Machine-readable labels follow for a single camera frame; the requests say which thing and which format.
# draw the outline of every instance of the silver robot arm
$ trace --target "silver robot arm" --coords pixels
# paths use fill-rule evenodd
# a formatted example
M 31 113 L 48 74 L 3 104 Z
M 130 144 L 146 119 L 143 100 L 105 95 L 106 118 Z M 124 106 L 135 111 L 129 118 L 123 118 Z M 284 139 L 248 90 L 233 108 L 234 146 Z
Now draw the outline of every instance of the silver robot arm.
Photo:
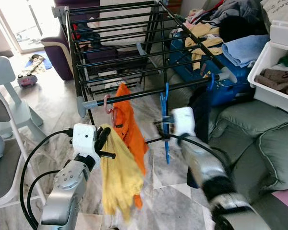
M 90 172 L 99 165 L 100 157 L 115 158 L 115 154 L 100 151 L 109 133 L 109 128 L 74 126 L 72 145 L 76 157 L 56 174 L 38 230 L 74 230 Z
M 209 148 L 194 134 L 195 122 L 191 108 L 172 111 L 175 135 Z M 247 200 L 237 193 L 222 163 L 209 151 L 180 139 L 178 145 L 197 184 L 209 202 L 216 230 L 269 230 L 265 221 Z

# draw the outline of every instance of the light blue towel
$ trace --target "light blue towel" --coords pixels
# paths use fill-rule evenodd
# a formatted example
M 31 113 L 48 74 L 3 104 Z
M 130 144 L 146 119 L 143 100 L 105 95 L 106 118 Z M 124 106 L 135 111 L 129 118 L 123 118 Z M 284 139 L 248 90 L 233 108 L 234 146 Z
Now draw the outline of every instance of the light blue towel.
M 222 45 L 223 54 L 235 66 L 241 68 L 257 60 L 264 45 L 270 40 L 269 35 L 250 35 Z

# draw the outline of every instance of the pillow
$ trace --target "pillow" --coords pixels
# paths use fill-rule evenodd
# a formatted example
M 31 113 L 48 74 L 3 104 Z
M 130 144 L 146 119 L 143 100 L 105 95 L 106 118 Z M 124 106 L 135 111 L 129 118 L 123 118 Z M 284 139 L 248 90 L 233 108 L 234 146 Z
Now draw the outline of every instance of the pillow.
M 265 132 L 257 143 L 270 174 L 263 189 L 288 189 L 288 124 Z
M 211 137 L 218 138 L 228 126 L 256 138 L 262 133 L 288 122 L 288 113 L 254 100 L 226 108 L 217 118 L 216 127 Z

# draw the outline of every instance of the orange cloth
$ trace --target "orange cloth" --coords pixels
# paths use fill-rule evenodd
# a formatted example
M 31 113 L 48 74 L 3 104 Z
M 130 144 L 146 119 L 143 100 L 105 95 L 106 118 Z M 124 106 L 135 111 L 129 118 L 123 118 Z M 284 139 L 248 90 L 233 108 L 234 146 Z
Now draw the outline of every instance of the orange cloth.
M 127 94 L 130 94 L 130 90 L 125 84 L 121 84 L 116 96 Z M 148 145 L 135 122 L 132 106 L 129 101 L 122 101 L 114 103 L 113 107 L 117 111 L 114 130 L 133 154 L 135 162 L 137 162 L 143 175 L 145 175 L 144 155 L 148 150 Z M 140 195 L 134 196 L 134 203 L 138 208 L 142 207 Z

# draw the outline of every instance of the blue mat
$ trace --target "blue mat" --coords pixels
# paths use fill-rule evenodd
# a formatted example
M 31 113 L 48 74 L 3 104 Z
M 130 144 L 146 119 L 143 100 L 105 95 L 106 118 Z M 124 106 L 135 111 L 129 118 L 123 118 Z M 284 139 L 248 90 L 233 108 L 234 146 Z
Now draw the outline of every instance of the blue mat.
M 45 51 L 38 51 L 38 52 L 35 52 L 34 54 L 39 54 L 45 58 L 45 60 L 43 61 L 44 65 L 45 65 L 45 69 L 50 69 L 52 67 L 52 64 L 51 64 Z M 28 66 L 31 66 L 31 65 L 32 65 L 32 62 L 28 61 L 27 64 L 25 65 L 25 68 L 27 68 Z

